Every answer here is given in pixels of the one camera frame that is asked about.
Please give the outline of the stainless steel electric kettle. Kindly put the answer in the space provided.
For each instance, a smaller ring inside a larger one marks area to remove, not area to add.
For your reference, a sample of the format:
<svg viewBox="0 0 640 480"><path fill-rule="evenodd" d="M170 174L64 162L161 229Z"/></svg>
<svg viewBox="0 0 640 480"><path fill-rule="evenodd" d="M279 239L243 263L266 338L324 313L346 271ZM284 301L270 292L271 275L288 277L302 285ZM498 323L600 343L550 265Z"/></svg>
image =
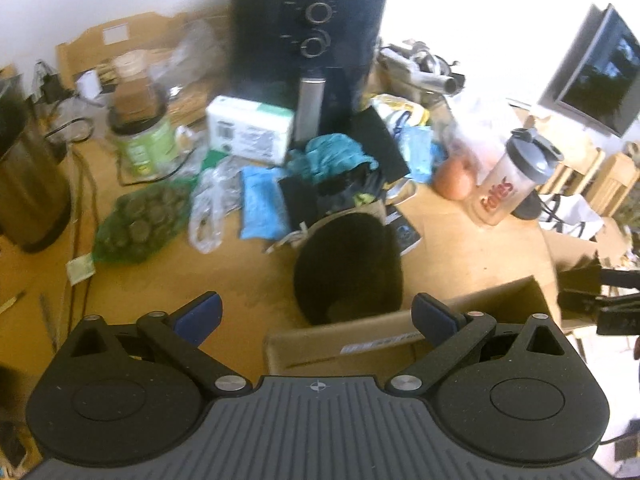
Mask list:
<svg viewBox="0 0 640 480"><path fill-rule="evenodd" d="M41 252L70 222L70 185L29 114L17 78L1 81L1 234Z"/></svg>

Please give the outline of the open cardboard box at wall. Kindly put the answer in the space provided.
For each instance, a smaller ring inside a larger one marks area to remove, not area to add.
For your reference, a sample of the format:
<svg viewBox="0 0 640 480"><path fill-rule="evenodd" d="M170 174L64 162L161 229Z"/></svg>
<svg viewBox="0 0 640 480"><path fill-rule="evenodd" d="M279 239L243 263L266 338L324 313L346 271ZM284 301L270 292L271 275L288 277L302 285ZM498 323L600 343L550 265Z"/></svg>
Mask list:
<svg viewBox="0 0 640 480"><path fill-rule="evenodd" d="M81 74L133 50L147 50L152 61L166 61L198 21L213 29L215 46L224 50L229 36L228 16L224 14L182 12L165 16L145 12L92 26L76 39L56 46L56 65L62 85L73 90ZM203 119L208 99L223 86L221 72L196 78L186 87L186 95L169 107L172 123L192 125Z"/></svg>

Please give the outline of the teal bath loofah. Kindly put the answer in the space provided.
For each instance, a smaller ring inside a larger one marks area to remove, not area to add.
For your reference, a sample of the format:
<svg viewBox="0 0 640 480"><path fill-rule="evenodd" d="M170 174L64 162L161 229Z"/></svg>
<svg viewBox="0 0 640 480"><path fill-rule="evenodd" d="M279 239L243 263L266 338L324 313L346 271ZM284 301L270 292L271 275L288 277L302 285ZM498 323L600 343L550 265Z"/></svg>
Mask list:
<svg viewBox="0 0 640 480"><path fill-rule="evenodd" d="M302 150L290 151L285 167L292 174L319 184L361 165L369 170L380 166L359 142L344 133L331 133L311 139Z"/></svg>

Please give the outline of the light blue wipes pack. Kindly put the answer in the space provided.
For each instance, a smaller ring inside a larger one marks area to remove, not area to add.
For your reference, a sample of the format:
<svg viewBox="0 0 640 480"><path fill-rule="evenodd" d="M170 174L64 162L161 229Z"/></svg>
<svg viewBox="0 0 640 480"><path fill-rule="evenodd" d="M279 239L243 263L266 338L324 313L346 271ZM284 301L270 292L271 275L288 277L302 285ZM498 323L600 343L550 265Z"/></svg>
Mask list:
<svg viewBox="0 0 640 480"><path fill-rule="evenodd" d="M280 240L291 232L279 185L279 181L287 176L282 168L245 166L241 170L241 240Z"/></svg>

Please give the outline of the clear shaker bottle grey lid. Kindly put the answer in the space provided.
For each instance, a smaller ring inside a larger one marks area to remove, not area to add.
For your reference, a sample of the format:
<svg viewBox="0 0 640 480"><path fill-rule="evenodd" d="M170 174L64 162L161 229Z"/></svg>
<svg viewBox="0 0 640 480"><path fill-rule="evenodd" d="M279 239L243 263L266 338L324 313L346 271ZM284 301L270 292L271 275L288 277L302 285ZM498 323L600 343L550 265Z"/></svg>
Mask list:
<svg viewBox="0 0 640 480"><path fill-rule="evenodd" d="M560 150L535 128L514 129L504 155L469 197L471 219L496 226L545 184L563 159Z"/></svg>

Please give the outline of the white rectangular product box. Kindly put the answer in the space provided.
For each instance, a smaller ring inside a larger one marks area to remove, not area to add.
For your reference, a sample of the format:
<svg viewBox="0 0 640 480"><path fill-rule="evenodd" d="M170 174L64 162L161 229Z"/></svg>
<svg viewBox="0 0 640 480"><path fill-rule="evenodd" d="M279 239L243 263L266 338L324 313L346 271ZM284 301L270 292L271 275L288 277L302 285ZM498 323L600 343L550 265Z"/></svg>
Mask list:
<svg viewBox="0 0 640 480"><path fill-rule="evenodd" d="M262 102L216 96L205 110L211 150L282 166L295 114Z"/></svg>

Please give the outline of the black fuzzy hat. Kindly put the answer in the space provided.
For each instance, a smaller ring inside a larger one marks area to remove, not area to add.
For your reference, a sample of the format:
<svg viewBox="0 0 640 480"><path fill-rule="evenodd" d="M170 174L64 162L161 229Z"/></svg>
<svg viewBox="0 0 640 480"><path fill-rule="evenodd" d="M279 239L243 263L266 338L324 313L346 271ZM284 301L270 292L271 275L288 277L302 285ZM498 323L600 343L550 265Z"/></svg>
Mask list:
<svg viewBox="0 0 640 480"><path fill-rule="evenodd" d="M299 251L293 286L314 326L398 311L404 279L393 229L363 212L330 221Z"/></svg>

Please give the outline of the brown cardboard box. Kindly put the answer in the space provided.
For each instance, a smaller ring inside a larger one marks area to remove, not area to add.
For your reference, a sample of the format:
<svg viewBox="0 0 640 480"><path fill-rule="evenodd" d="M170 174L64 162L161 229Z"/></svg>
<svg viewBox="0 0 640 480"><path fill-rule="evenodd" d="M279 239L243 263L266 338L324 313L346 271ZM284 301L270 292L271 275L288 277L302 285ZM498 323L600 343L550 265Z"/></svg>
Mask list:
<svg viewBox="0 0 640 480"><path fill-rule="evenodd" d="M543 283L533 275L449 299L459 313L484 311L503 323L521 323L534 313L561 322L556 281ZM269 375L294 377L374 375L385 382L432 350L413 326L408 310L357 321L281 330L264 342Z"/></svg>

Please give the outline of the black patterned gloves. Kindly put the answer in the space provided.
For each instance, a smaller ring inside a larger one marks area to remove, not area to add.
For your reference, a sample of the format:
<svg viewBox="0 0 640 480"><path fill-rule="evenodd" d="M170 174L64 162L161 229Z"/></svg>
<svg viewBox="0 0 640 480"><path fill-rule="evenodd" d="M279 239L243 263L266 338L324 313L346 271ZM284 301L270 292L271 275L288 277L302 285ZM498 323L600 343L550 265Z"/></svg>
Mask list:
<svg viewBox="0 0 640 480"><path fill-rule="evenodd" d="M320 183L311 183L301 176L278 181L293 230L301 226L311 228L331 214L384 200L384 184L382 170L371 169L366 162Z"/></svg>

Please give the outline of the metal tools pile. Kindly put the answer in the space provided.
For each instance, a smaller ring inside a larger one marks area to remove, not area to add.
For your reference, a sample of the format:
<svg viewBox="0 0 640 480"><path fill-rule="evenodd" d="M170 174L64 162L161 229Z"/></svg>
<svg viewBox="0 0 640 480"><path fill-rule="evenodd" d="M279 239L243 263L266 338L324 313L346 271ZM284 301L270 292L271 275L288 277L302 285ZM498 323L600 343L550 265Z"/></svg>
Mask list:
<svg viewBox="0 0 640 480"><path fill-rule="evenodd" d="M422 41L386 44L376 60L390 91L420 104L455 96L465 86L465 76L454 71L456 62L434 55Z"/></svg>

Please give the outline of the blue face mask pack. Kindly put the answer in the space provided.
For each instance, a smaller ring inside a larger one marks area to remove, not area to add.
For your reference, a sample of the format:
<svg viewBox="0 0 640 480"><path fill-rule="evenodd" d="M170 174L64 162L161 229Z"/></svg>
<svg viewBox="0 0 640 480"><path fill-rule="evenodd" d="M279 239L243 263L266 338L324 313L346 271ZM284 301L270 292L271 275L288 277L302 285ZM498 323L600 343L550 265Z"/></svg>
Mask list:
<svg viewBox="0 0 640 480"><path fill-rule="evenodd" d="M448 158L431 126L403 128L399 133L398 148L409 168L409 177L418 183L431 184L436 171Z"/></svg>

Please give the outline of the red apple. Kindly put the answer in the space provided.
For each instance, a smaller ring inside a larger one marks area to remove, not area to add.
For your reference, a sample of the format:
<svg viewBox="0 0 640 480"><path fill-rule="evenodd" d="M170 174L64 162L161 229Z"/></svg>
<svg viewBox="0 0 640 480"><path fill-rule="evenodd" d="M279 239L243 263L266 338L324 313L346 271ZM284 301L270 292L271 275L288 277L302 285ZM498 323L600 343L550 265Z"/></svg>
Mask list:
<svg viewBox="0 0 640 480"><path fill-rule="evenodd" d="M475 187L475 168L463 156L449 157L435 172L433 188L446 200L465 200Z"/></svg>

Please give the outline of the brown spice bottle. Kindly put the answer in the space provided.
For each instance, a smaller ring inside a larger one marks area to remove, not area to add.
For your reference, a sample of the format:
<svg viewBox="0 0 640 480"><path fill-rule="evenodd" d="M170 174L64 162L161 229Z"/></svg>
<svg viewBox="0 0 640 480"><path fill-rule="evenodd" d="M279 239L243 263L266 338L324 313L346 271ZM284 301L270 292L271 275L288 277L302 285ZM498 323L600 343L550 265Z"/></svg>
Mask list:
<svg viewBox="0 0 640 480"><path fill-rule="evenodd" d="M118 78L113 96L118 119L128 124L155 117L160 101L149 75L149 52L141 49L126 52L114 58L113 66Z"/></svg>

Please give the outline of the black air fryer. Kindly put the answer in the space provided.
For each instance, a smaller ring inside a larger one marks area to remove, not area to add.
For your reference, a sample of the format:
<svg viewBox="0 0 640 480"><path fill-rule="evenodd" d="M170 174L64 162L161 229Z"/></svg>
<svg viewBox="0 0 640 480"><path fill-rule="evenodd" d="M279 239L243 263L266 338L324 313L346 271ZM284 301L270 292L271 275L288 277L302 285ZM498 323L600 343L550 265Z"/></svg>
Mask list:
<svg viewBox="0 0 640 480"><path fill-rule="evenodd" d="M305 80L323 88L318 130L356 113L386 0L231 0L232 96L298 110Z"/></svg>

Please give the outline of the black round stand base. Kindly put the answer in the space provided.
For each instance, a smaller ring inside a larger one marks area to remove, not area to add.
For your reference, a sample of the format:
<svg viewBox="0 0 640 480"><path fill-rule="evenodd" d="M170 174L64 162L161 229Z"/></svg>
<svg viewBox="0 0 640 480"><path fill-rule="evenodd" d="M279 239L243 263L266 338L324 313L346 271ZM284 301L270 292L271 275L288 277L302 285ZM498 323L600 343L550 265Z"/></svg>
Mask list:
<svg viewBox="0 0 640 480"><path fill-rule="evenodd" d="M532 191L515 207L511 214L521 220L538 220L542 214L542 206L544 206L544 203L539 194L536 191Z"/></svg>

